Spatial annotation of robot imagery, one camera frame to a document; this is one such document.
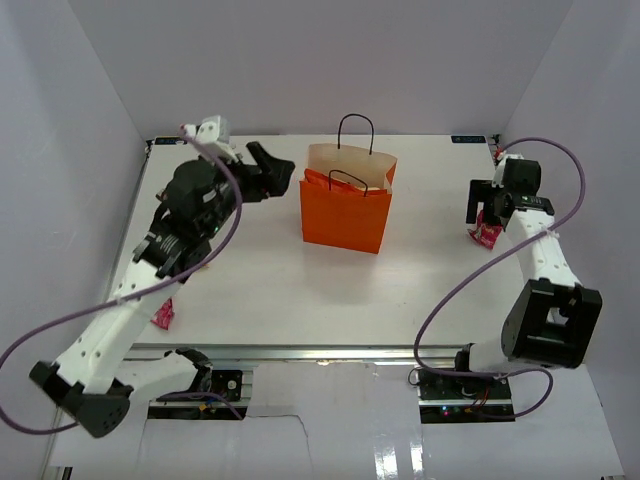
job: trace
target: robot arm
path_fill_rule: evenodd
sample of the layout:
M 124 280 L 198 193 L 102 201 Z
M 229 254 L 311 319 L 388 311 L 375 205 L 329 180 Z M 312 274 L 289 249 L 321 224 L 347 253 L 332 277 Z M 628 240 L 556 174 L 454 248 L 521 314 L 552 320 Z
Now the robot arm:
M 293 162 L 274 158 L 251 142 L 247 149 L 257 165 L 242 163 L 228 143 L 228 125 L 221 117 L 182 128 L 225 162 L 240 185 L 243 203 L 286 192 Z M 149 231 L 112 299 L 153 287 L 201 262 L 236 205 L 225 175 L 202 157 L 180 165 L 159 199 Z M 103 311 L 55 362 L 38 362 L 30 378 L 96 438 L 115 429 L 131 406 L 172 392 L 208 391 L 211 366 L 193 349 L 168 352 L 161 360 L 123 363 L 155 312 L 186 280 Z
M 493 180 L 471 181 L 467 223 L 475 221 L 482 203 L 483 219 L 501 225 L 514 245 L 547 231 L 554 210 L 537 196 L 540 180 L 538 162 L 503 154 Z M 602 308 L 600 293 L 573 274 L 554 233 L 517 255 L 525 285 L 501 334 L 465 347 L 456 369 L 508 373 L 523 364 L 576 368 L 582 363 Z

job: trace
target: paper bag handle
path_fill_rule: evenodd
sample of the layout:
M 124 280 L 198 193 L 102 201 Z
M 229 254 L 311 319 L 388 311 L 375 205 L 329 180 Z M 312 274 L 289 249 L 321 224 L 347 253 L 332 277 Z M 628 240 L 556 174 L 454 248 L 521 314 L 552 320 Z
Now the paper bag handle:
M 364 115 L 360 115 L 359 113 L 348 113 L 344 117 L 342 117 L 342 120 L 340 120 L 340 126 L 338 127 L 338 150 L 340 150 L 340 135 L 342 135 L 342 124 L 349 117 L 364 118 L 367 122 L 369 122 L 369 125 L 371 125 L 371 144 L 369 145 L 369 155 L 371 155 L 373 153 L 373 136 L 375 135 L 375 130 L 373 128 L 373 122 L 368 117 L 365 117 Z
M 353 175 L 351 175 L 350 173 L 347 173 L 343 170 L 330 170 L 329 171 L 329 191 L 331 191 L 331 174 L 333 172 L 338 172 L 338 173 L 342 173 L 343 175 L 346 175 L 347 177 L 351 177 L 355 180 L 358 180 L 360 183 L 362 183 L 364 185 L 364 196 L 367 196 L 367 192 L 369 191 L 369 185 L 366 184 L 366 182 L 364 180 L 360 180 L 358 177 L 355 177 Z

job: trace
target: candy wrapper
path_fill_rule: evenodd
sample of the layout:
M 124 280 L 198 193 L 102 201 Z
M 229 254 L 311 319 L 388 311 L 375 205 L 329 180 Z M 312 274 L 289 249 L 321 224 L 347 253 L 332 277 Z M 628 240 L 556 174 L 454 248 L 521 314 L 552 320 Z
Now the candy wrapper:
M 502 232 L 501 226 L 492 226 L 487 225 L 482 222 L 482 211 L 478 214 L 476 218 L 476 228 L 470 228 L 467 230 L 469 235 L 479 245 L 482 245 L 489 250 L 493 250 L 494 245 L 496 244 L 496 240 L 500 236 Z
M 169 330 L 169 325 L 171 324 L 171 320 L 173 320 L 175 313 L 173 311 L 173 299 L 169 299 L 160 309 L 156 312 L 156 314 L 151 319 L 151 323 L 156 324 L 163 330 Z

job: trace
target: orange paper bag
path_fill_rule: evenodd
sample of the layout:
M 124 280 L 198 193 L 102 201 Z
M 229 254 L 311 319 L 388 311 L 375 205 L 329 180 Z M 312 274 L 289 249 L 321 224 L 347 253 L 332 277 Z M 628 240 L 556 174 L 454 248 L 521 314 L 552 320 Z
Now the orange paper bag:
M 364 118 L 371 125 L 368 149 L 340 144 L 342 124 L 352 116 Z M 309 146 L 307 167 L 326 175 L 328 185 L 314 184 L 306 178 L 300 180 L 302 238 L 305 242 L 369 253 L 380 251 L 391 206 L 391 183 L 397 158 L 374 152 L 373 137 L 371 120 L 351 113 L 340 121 L 337 144 Z M 333 189 L 332 180 L 358 187 L 362 194 Z

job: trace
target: white wall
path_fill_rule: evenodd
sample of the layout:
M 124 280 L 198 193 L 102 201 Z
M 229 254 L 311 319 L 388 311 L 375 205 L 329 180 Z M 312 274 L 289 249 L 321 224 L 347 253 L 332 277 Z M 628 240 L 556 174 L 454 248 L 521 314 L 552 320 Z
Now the white wall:
M 0 351 L 105 294 L 144 144 L 65 0 L 0 1 Z M 33 339 L 0 372 L 0 401 L 32 428 L 53 405 L 28 380 L 80 330 Z M 0 423 L 0 477 L 38 475 L 47 437 Z
M 604 297 L 587 366 L 631 479 L 640 478 L 639 58 L 640 2 L 574 2 L 506 129 L 510 140 L 559 140 L 584 163 L 586 201 L 562 243 L 578 276 Z M 522 150 L 542 161 L 541 193 L 566 212 L 577 192 L 571 162 L 544 147 Z
M 571 0 L 70 0 L 143 136 L 504 128 Z M 364 125 L 354 122 L 349 131 Z

